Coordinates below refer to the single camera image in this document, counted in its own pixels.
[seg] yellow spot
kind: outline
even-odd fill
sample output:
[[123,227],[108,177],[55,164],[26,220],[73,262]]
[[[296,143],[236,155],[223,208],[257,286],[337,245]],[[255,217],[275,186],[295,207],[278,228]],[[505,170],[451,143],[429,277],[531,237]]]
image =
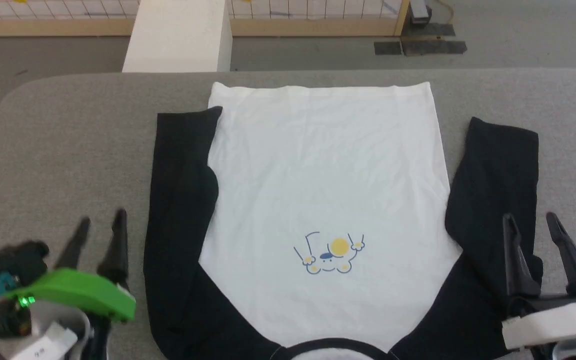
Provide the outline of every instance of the yellow spot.
[[335,256],[343,256],[348,252],[348,242],[343,237],[338,237],[330,243],[330,253]]

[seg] concrete floor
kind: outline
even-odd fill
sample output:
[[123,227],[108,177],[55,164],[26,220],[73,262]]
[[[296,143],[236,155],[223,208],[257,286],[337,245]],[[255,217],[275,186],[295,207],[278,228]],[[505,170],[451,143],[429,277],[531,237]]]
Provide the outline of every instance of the concrete floor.
[[[433,21],[448,12],[434,0]],[[388,38],[237,38],[233,71],[316,69],[576,68],[576,0],[448,0],[464,55],[376,56]],[[128,38],[0,38],[0,100],[55,75],[121,71]]]

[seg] wooden frame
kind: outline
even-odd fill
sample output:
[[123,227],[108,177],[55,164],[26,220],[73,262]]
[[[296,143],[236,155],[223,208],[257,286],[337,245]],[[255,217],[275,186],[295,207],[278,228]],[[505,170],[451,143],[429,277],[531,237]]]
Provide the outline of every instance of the wooden frame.
[[[397,18],[230,19],[233,37],[398,37],[410,0],[402,0]],[[0,37],[130,36],[133,19],[0,20]]]

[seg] gray fabric surface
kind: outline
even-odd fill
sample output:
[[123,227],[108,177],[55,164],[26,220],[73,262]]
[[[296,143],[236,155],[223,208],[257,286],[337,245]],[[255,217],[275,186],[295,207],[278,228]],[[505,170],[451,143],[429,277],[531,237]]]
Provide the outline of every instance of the gray fabric surface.
[[[89,215],[92,229],[80,268],[93,272],[110,239],[114,210],[125,207],[128,284],[137,315],[112,333],[112,358],[163,358],[149,331],[142,276],[156,114],[205,109],[215,81],[247,87],[430,81],[451,178],[471,116],[538,132],[535,251],[545,262],[544,291],[563,291],[565,274],[544,216],[557,212],[576,240],[576,70],[116,73],[30,82],[0,104],[0,247],[42,239],[50,246],[52,264],[78,219]],[[12,350],[9,342],[0,347]]]

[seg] cartoon bear graphic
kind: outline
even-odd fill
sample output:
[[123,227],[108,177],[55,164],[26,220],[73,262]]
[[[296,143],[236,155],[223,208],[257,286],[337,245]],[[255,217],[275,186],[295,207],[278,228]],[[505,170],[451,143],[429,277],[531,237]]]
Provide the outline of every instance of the cartoon bear graphic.
[[301,259],[301,264],[306,267],[309,274],[318,274],[321,271],[338,271],[346,274],[353,268],[351,261],[355,259],[357,253],[361,251],[364,244],[364,235],[360,241],[354,241],[350,234],[346,237],[322,238],[319,231],[306,235],[308,255],[302,256],[296,247],[295,253]]

